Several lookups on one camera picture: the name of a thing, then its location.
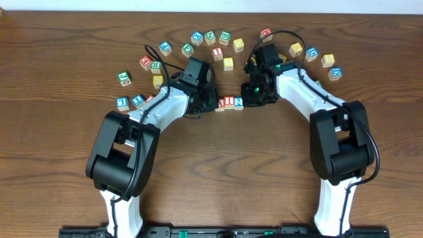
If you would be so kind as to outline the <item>blue 2 block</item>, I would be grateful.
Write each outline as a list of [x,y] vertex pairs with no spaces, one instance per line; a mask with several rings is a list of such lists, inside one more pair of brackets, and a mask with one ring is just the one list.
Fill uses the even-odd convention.
[[235,110],[242,110],[242,109],[244,109],[243,99],[241,97],[235,97],[234,109]]

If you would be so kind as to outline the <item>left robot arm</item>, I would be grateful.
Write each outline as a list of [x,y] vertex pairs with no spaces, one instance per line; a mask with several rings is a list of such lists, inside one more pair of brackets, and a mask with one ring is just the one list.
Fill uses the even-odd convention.
[[137,237],[143,229],[139,196],[151,176],[161,132],[186,114],[218,106],[213,66],[191,57],[158,95],[137,110],[109,112],[87,161],[86,176],[106,202],[106,237]]

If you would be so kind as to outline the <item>red A block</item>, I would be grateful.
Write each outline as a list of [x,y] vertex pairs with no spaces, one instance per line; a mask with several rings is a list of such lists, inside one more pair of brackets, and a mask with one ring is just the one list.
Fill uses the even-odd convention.
[[218,100],[218,107],[215,109],[216,112],[221,112],[225,110],[225,101],[224,99]]

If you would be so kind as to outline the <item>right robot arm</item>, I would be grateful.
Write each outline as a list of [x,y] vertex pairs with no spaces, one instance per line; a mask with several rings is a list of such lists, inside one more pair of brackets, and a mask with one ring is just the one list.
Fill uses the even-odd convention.
[[264,106],[282,98],[308,120],[310,158],[321,179],[315,226],[321,235],[347,234],[356,186],[375,159],[364,105],[325,91],[299,63],[279,58],[273,44],[255,48],[252,54],[244,67],[250,81],[241,85],[244,106]]

